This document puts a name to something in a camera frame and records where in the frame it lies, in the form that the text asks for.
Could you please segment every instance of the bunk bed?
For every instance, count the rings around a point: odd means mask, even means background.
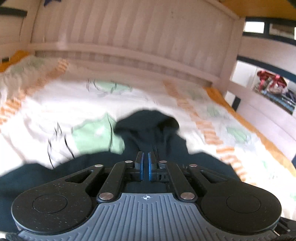
[[[239,51],[246,51],[244,18],[216,0],[27,2],[25,17],[5,16],[1,26],[14,29],[0,39],[0,57],[9,57],[0,66],[1,175],[98,151],[77,148],[74,137],[65,142],[65,133],[87,119],[104,121],[108,112],[115,123],[153,109],[178,121],[188,152],[231,165],[242,181],[276,195],[282,216],[296,220],[291,161],[223,98],[227,91],[251,95],[230,81]]]

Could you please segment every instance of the fabric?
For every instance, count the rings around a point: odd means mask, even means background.
[[[264,135],[262,135],[255,127],[253,127],[249,122],[247,122],[241,115],[235,112],[231,106],[224,100],[222,95],[219,93],[217,89],[212,87],[206,88],[206,91],[209,97],[215,101],[217,104],[222,105],[228,113],[230,113],[235,119],[237,119],[244,127],[246,127],[249,131],[256,133],[256,135],[260,138],[262,144],[265,146],[266,150],[270,152],[270,154],[285,168],[287,168],[290,173],[294,177],[296,177],[296,169],[289,161],[285,155],[273,144],[269,141]]]
[[[21,57],[21,61],[0,73],[0,126],[17,113],[27,95],[65,73],[67,68],[67,62],[62,59],[25,57],[25,53],[20,53]]]
[[[135,160],[139,151],[143,151],[146,155],[154,151],[159,160],[173,161],[181,167],[195,163],[239,180],[230,165],[220,162],[211,155],[206,153],[190,155],[186,141],[177,135],[178,128],[176,119],[155,110],[142,110],[118,121],[114,128],[114,133],[125,143],[122,155],[110,151],[84,155],[65,162],[53,170],[39,164],[27,164],[0,177],[0,230],[17,231],[10,214],[10,207],[13,200],[22,192],[95,164],[112,167],[119,161]]]
[[[72,137],[80,153],[111,151],[122,154],[125,149],[122,138],[115,135],[113,129],[116,121],[105,114],[96,121],[86,121],[73,128]]]

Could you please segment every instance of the orange stripe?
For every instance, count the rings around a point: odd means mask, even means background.
[[[220,140],[220,138],[218,136],[214,136],[214,137],[205,137],[205,140]]]
[[[185,103],[177,103],[177,106],[181,107],[182,109],[184,108],[189,108],[189,109],[193,109],[193,107],[190,104],[185,104]]]
[[[239,166],[239,167],[234,167],[233,170],[235,170],[235,172],[239,172],[242,171],[244,168],[243,166]]]
[[[177,99],[177,104],[189,104],[189,102],[185,99]]]
[[[238,175],[239,177],[247,177],[247,176],[248,176],[248,174],[247,174],[246,171],[244,171],[244,172],[242,172],[242,173],[238,173],[237,175]]]
[[[232,162],[232,163],[235,163],[236,160],[238,161],[237,157],[234,155],[223,156],[220,159],[223,161],[228,161],[228,162]]]
[[[27,95],[30,96],[30,95],[32,95],[32,94],[35,93],[35,88],[34,87],[30,87],[30,88],[26,89],[25,92],[26,92]]]
[[[197,125],[211,125],[212,124],[211,122],[205,121],[205,120],[203,120],[203,121],[196,121],[195,123]]]
[[[196,111],[193,111],[193,112],[190,113],[190,118],[194,120],[195,118],[199,118],[199,116],[196,113]]]
[[[214,127],[212,126],[212,125],[196,125],[196,127],[198,128],[198,129],[213,129]]]
[[[237,165],[237,164],[241,164],[241,162],[240,162],[240,160],[239,159],[237,159],[237,157],[235,157],[234,159],[233,159],[233,161],[232,161],[232,163],[231,163],[231,165]]]
[[[221,149],[217,149],[216,152],[218,154],[225,153],[225,152],[234,152],[234,147],[232,147],[232,146],[224,147]]]
[[[17,98],[13,98],[12,101],[13,101],[14,103],[19,104],[20,106],[22,105],[22,102],[21,102],[19,99],[17,99]]]
[[[222,140],[205,140],[209,145],[222,145],[224,142]]]
[[[7,121],[7,117],[6,116],[1,116],[0,121]]]
[[[206,139],[219,139],[219,137],[217,135],[214,134],[204,134]]]
[[[11,109],[18,109],[20,107],[19,103],[14,103],[12,101],[6,101],[5,104]]]
[[[194,111],[194,108],[191,105],[178,105],[178,106],[181,107],[183,110],[186,110],[189,113]]]
[[[14,114],[15,111],[13,109],[10,109],[10,108],[1,107],[0,113],[2,115],[5,115],[6,116],[8,113],[9,114]]]
[[[213,135],[216,134],[216,132],[215,132],[214,130],[201,130],[201,132],[202,132],[203,134],[213,134]]]

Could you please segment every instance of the metal rivet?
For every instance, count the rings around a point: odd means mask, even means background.
[[[103,192],[99,195],[99,198],[102,200],[110,200],[114,197],[114,195],[110,192]]]
[[[181,198],[185,199],[185,200],[191,200],[195,198],[195,195],[192,192],[183,192],[181,194]]]

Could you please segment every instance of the black plastic mount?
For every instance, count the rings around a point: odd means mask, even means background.
[[[59,234],[81,225],[98,205],[119,199],[128,187],[135,187],[134,193],[173,193],[194,203],[212,225],[236,234],[273,230],[281,214],[278,199],[263,189],[195,164],[179,168],[156,160],[154,153],[146,160],[139,152],[135,161],[95,165],[22,193],[12,216],[20,230]]]

